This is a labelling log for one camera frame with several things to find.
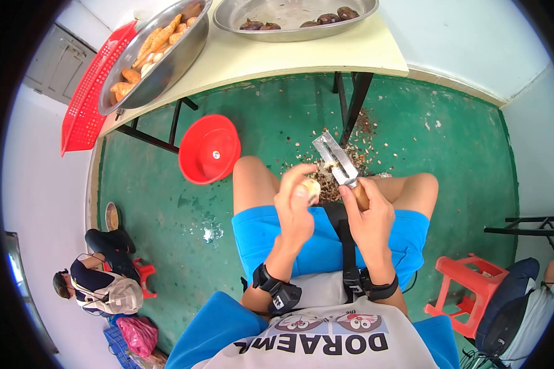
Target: stainless steel basin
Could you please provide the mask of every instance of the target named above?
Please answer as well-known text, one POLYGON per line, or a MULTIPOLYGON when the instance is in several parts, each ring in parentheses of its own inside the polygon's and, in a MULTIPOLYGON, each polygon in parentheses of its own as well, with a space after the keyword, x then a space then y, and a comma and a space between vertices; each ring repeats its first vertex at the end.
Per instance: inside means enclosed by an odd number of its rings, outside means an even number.
POLYGON ((213 22, 222 30, 255 41, 289 42, 315 40, 337 35, 357 26, 374 14, 379 0, 223 0, 213 13, 213 22), (348 6, 359 17, 344 22, 300 28, 326 13, 337 13, 341 6, 348 6), (274 22, 281 26, 274 31, 244 31, 240 25, 251 20, 274 22))
POLYGON ((135 109, 144 106, 174 85, 195 62, 205 46, 209 33, 207 12, 210 6, 211 0, 181 0, 150 20, 127 45, 104 80, 103 89, 98 98, 98 112, 102 115, 109 115, 117 109, 135 109), (126 81, 121 75, 121 70, 132 67, 138 57, 139 49, 148 35, 158 27, 168 26, 179 13, 183 14, 181 22, 184 23, 189 11, 196 4, 201 4, 203 8, 197 21, 172 45, 170 51, 150 69, 133 90, 116 103, 110 88, 117 82, 126 81))

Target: person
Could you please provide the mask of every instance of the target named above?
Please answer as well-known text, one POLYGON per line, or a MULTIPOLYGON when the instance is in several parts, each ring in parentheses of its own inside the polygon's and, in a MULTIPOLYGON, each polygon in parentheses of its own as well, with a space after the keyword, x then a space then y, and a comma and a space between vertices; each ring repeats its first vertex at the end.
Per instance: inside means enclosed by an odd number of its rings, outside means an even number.
POLYGON ((554 260, 544 270, 539 289, 535 279, 539 262, 530 257, 506 269, 505 276, 476 332, 476 348, 498 357, 504 365, 520 368, 546 330, 554 313, 554 260))
POLYGON ((236 162, 232 225, 247 288, 239 303, 216 292, 185 329, 167 368, 459 367, 450 320, 411 323, 402 295, 423 263, 435 177, 358 178, 369 197, 364 212, 351 190, 339 187, 356 244, 351 263, 367 268, 371 283, 386 294, 377 299, 381 294, 372 291, 369 299, 355 296, 346 304, 335 212, 328 204, 309 206, 301 185, 315 170, 299 164, 279 181, 258 158, 236 162), (294 309, 269 312, 281 300, 267 292, 267 280, 301 288, 294 309))
POLYGON ((78 304, 91 314, 111 316, 97 308, 96 303, 91 303, 94 299, 101 297, 101 294, 94 292, 124 278, 136 281, 139 287, 138 272, 128 256, 136 251, 135 245, 122 228, 111 232, 89 229, 84 240, 94 254, 88 255, 83 260, 76 258, 70 266, 69 272, 67 269, 57 272, 53 277, 55 292, 64 299, 76 297, 78 304), (97 266, 104 262, 109 263, 112 269, 111 273, 97 270, 97 266))

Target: hand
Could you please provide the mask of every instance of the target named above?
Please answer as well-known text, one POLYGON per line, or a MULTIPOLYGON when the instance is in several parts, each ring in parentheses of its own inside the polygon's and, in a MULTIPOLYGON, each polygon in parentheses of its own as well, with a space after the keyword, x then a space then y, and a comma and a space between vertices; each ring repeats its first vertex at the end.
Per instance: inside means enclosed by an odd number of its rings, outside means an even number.
POLYGON ((358 178, 367 197, 369 209, 363 212, 357 207, 357 200, 347 186, 340 186, 339 192, 343 198, 353 240, 364 258, 373 252, 389 252, 388 239, 394 223, 394 208, 380 193, 373 180, 358 178))
POLYGON ((308 189, 301 184, 304 174, 316 171, 314 164, 298 164, 281 179, 275 195, 275 209, 281 225, 282 246, 299 252, 314 233, 314 218, 308 211, 308 189))

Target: peeler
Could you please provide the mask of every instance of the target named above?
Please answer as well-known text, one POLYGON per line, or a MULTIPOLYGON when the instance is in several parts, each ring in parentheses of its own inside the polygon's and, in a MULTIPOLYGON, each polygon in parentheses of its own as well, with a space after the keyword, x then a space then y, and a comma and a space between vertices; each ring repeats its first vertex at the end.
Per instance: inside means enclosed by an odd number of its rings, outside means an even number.
POLYGON ((357 206, 360 211, 369 209, 369 198, 362 184, 357 181, 357 168, 351 163, 343 149, 334 140, 330 132, 326 131, 312 141, 316 150, 324 160, 325 164, 333 164, 332 175, 339 185, 346 185, 351 189, 357 199, 357 206))

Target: blue plastic crate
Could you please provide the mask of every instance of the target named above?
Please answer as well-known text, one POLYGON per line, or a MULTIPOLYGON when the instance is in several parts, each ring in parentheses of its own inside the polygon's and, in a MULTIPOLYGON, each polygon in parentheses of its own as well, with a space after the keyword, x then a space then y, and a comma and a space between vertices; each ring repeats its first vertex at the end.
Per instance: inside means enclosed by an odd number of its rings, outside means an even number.
POLYGON ((127 343, 121 335, 121 330, 118 327, 110 327, 103 331, 104 336, 109 342, 109 351, 117 357, 121 366, 125 369, 140 369, 129 356, 125 354, 127 343))

